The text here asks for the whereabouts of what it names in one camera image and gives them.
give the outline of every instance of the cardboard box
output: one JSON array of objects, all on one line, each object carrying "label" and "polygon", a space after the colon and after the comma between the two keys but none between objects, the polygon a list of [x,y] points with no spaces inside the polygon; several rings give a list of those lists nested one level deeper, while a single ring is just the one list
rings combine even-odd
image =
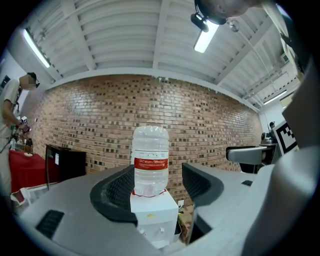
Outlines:
[{"label": "cardboard box", "polygon": [[183,207],[179,211],[178,222],[181,226],[181,240],[186,243],[189,239],[191,224],[193,220],[194,206]]}]

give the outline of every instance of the white t-shirt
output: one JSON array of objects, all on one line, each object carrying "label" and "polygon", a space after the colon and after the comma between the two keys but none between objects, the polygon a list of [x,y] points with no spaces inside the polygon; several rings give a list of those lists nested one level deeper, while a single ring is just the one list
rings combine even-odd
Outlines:
[{"label": "white t-shirt", "polygon": [[10,101],[13,105],[16,103],[18,97],[18,90],[20,87],[19,78],[11,79],[4,87],[0,95],[0,138],[9,138],[11,136],[12,123],[7,122],[2,116],[2,110],[5,100]]}]

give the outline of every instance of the bottle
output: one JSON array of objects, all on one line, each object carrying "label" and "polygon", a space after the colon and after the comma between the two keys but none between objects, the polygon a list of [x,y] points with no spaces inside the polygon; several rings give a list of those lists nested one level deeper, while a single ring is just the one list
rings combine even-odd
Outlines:
[{"label": "bottle", "polygon": [[131,164],[134,165],[134,193],[153,197],[168,184],[169,134],[158,126],[140,126],[132,140]]}]

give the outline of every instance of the lamp fixture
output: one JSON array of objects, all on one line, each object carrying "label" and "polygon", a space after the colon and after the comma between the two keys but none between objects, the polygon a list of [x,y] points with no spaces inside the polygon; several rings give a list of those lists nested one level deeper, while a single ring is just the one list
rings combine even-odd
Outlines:
[{"label": "lamp fixture", "polygon": [[217,32],[219,25],[212,23],[210,20],[206,21],[209,31],[204,32],[203,30],[200,32],[196,43],[194,45],[194,50],[199,53],[204,53],[208,48],[212,38],[214,37],[215,33]]},{"label": "lamp fixture", "polygon": [[277,98],[281,97],[282,95],[284,95],[284,94],[286,94],[286,93],[287,93],[287,90],[285,90],[285,91],[281,92],[281,93],[280,93],[280,94],[278,94],[277,96],[275,96],[275,97],[273,97],[272,99],[269,99],[268,101],[266,101],[266,102],[264,103],[264,105],[266,105],[266,104],[268,104],[268,103],[270,103],[270,102],[274,101],[275,99],[277,99]]},{"label": "lamp fixture", "polygon": [[49,61],[47,60],[47,58],[43,55],[43,53],[41,53],[41,51],[39,50],[38,46],[36,45],[34,39],[32,38],[29,30],[26,28],[23,30],[22,32],[24,39],[26,40],[26,42],[28,43],[28,45],[31,47],[31,49],[33,50],[33,52],[35,53],[35,55],[39,58],[39,60],[43,63],[43,65],[46,68],[50,67]]}]

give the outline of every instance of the white dispenser base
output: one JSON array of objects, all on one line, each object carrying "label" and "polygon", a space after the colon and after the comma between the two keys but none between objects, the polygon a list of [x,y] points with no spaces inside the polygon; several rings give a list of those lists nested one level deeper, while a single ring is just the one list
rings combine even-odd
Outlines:
[{"label": "white dispenser base", "polygon": [[154,247],[160,249],[173,242],[178,205],[168,191],[154,197],[131,195],[130,204],[138,220],[137,229]]}]

